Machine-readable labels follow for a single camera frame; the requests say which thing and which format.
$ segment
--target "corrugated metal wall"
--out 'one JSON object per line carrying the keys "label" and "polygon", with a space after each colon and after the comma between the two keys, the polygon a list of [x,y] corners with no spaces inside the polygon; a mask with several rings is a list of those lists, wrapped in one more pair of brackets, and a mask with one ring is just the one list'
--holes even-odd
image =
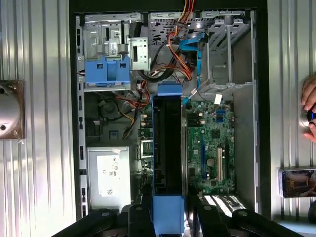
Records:
{"label": "corrugated metal wall", "polygon": [[316,1],[268,0],[268,27],[272,218],[304,222],[314,200],[281,198],[278,169],[316,165],[300,126],[302,85],[316,70]]}
{"label": "corrugated metal wall", "polygon": [[25,81],[26,139],[0,141],[0,236],[75,221],[67,0],[1,0],[2,79]]}

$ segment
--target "chip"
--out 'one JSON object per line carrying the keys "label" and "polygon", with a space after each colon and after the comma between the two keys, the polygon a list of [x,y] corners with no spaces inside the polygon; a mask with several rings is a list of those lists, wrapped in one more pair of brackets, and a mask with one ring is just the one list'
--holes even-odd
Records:
{"label": "chip", "polygon": [[220,130],[212,130],[211,135],[213,139],[219,139],[221,135]]}
{"label": "chip", "polygon": [[196,171],[195,171],[195,169],[194,168],[189,168],[189,176],[195,176],[195,174],[196,174]]}

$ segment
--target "person's hand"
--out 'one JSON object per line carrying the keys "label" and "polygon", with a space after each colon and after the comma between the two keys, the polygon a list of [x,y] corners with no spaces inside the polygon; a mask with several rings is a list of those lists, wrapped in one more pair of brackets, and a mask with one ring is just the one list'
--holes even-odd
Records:
{"label": "person's hand", "polygon": [[305,132],[304,133],[304,136],[307,138],[307,139],[310,139],[312,142],[315,142],[316,143],[316,126],[315,126],[315,119],[313,120],[313,122],[310,123],[309,128],[310,128],[310,131],[308,132]]}
{"label": "person's hand", "polygon": [[304,110],[310,110],[316,113],[316,74],[311,75],[303,85],[301,104]]}

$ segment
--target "phone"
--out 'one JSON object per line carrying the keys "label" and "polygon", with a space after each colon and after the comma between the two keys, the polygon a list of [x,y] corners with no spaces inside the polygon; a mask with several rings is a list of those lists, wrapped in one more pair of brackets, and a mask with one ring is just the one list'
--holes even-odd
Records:
{"label": "phone", "polygon": [[280,170],[279,186],[283,198],[316,197],[316,168]]}

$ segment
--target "motherboard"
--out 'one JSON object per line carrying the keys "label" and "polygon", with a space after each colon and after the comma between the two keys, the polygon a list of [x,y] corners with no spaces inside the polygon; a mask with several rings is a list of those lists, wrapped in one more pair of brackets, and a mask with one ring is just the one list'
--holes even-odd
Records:
{"label": "motherboard", "polygon": [[[205,194],[234,192],[235,118],[232,101],[220,105],[209,101],[191,101],[186,104],[186,115],[189,185]],[[138,137],[142,187],[153,179],[151,105],[146,106],[140,114]]]}

